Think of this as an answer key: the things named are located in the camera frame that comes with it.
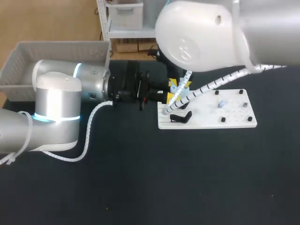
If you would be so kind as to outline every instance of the wooden floor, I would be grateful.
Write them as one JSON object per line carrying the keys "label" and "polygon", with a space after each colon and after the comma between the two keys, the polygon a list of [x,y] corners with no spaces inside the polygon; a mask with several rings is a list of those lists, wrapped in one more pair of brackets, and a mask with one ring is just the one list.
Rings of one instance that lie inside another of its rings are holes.
{"label": "wooden floor", "polygon": [[[96,0],[1,0],[0,68],[15,44],[33,40],[99,40]],[[112,60],[151,60],[144,52],[118,54]],[[0,94],[0,107],[4,102]]]}

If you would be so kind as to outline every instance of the white shelf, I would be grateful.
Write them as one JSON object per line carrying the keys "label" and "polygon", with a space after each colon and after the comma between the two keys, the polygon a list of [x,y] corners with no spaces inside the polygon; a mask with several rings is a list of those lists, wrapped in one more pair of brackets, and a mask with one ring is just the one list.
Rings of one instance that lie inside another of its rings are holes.
{"label": "white shelf", "polygon": [[109,38],[155,38],[154,28],[144,25],[141,30],[114,30],[110,28]]}
{"label": "white shelf", "polygon": [[141,30],[116,30],[111,26],[110,16],[106,17],[106,0],[97,0],[103,39],[109,41],[111,38],[155,38],[155,22],[166,0],[143,0],[143,3],[143,28]]}

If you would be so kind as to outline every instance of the cable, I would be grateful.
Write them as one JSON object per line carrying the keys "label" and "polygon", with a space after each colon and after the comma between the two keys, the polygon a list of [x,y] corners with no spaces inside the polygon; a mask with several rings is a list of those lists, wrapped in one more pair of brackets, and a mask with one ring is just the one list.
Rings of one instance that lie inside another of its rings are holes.
{"label": "cable", "polygon": [[32,135],[32,126],[33,126],[32,117],[30,116],[30,114],[28,112],[24,112],[24,111],[20,111],[19,114],[25,114],[27,116],[28,123],[29,123],[29,129],[27,132],[27,136],[26,136],[24,145],[15,155],[13,155],[11,158],[8,159],[7,165],[10,165],[12,162],[14,162],[15,158],[17,158],[19,155],[21,155],[25,151],[25,149],[27,148],[27,146],[30,142],[31,135]]}
{"label": "cable", "polygon": [[186,74],[183,77],[183,80],[180,81],[175,94],[173,95],[173,97],[171,98],[169,103],[164,107],[163,110],[165,110],[167,107],[171,106],[176,101],[176,99],[178,98],[178,96],[181,94],[182,90],[186,86],[187,82],[189,81],[189,78],[191,77],[192,73],[193,73],[192,71],[187,71],[186,72]]}
{"label": "cable", "polygon": [[8,161],[7,165],[14,162],[15,158],[17,158],[19,155],[21,155],[25,151],[25,149],[27,148],[27,146],[30,142],[31,135],[32,135],[32,126],[33,126],[32,117],[30,116],[30,114],[28,112],[24,112],[24,111],[20,111],[19,114],[25,114],[28,118],[29,129],[28,129],[28,132],[27,132],[25,143],[17,153],[10,153],[7,156],[5,156],[3,159],[1,159],[0,160],[0,165],[5,163],[6,161]]}
{"label": "cable", "polygon": [[93,118],[95,116],[95,113],[98,111],[98,109],[100,109],[101,107],[103,107],[105,105],[113,105],[113,102],[112,101],[102,102],[102,103],[98,104],[93,109],[93,111],[91,112],[90,117],[89,117],[89,121],[88,121],[88,127],[87,127],[87,130],[86,130],[84,149],[83,149],[82,154],[79,157],[77,157],[77,158],[65,158],[65,157],[62,157],[62,156],[55,155],[55,154],[53,154],[51,152],[48,152],[48,151],[43,151],[43,153],[45,153],[45,154],[47,154],[47,155],[49,155],[53,158],[56,158],[56,159],[59,159],[59,160],[62,160],[62,161],[66,161],[66,162],[72,162],[73,163],[73,162],[78,162],[78,161],[82,160],[84,158],[85,154],[88,151],[89,141],[90,141],[90,127],[91,127]]}
{"label": "cable", "polygon": [[[263,72],[265,70],[269,70],[269,69],[277,69],[277,68],[282,68],[284,66],[271,66],[271,65],[258,65],[256,66],[256,69],[259,69],[260,72]],[[231,81],[234,81],[240,77],[243,77],[243,76],[246,76],[248,74],[251,74],[249,72],[248,69],[242,69],[242,70],[239,70],[239,71],[236,71],[232,74],[228,74],[224,77],[221,77],[211,83],[208,83],[206,85],[204,85],[203,87],[197,89],[197,90],[194,90],[194,91],[191,91],[185,98],[181,99],[180,101],[177,101],[175,102],[174,104],[172,104],[171,106],[169,107],[166,107],[162,110],[162,114],[163,115],[168,115],[170,114],[172,111],[182,107],[183,105],[185,105],[186,103],[192,101],[193,99],[195,99],[196,97],[199,97],[200,95],[206,93],[206,92],[209,92],[215,88],[218,88],[224,84],[227,84]]]}

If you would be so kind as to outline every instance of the black table surface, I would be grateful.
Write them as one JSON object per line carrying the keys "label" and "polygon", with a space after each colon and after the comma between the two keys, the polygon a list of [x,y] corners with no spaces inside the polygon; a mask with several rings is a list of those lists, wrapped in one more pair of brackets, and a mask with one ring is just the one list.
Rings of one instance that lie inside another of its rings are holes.
{"label": "black table surface", "polygon": [[[112,74],[126,61],[111,61]],[[237,68],[202,73],[200,87]],[[152,77],[157,62],[141,62]],[[299,68],[249,75],[222,87],[245,88],[258,125],[251,129],[159,130],[157,104],[106,106],[94,118],[78,163],[26,153],[0,166],[1,224],[300,224]],[[77,157],[88,116],[82,105]],[[34,112],[34,103],[6,108]]]}

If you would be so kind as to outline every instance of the yellow label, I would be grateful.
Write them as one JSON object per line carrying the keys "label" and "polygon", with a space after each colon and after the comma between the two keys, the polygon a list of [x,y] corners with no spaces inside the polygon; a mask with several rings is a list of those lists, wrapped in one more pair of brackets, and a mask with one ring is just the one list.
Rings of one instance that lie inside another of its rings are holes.
{"label": "yellow label", "polygon": [[173,78],[169,78],[169,87],[171,87],[172,85],[177,86],[177,80]]}
{"label": "yellow label", "polygon": [[[167,104],[169,104],[169,101],[171,100],[171,98],[174,96],[174,94],[168,92],[168,97],[167,97]],[[176,99],[176,101],[180,101],[181,97],[178,96],[178,98]]]}

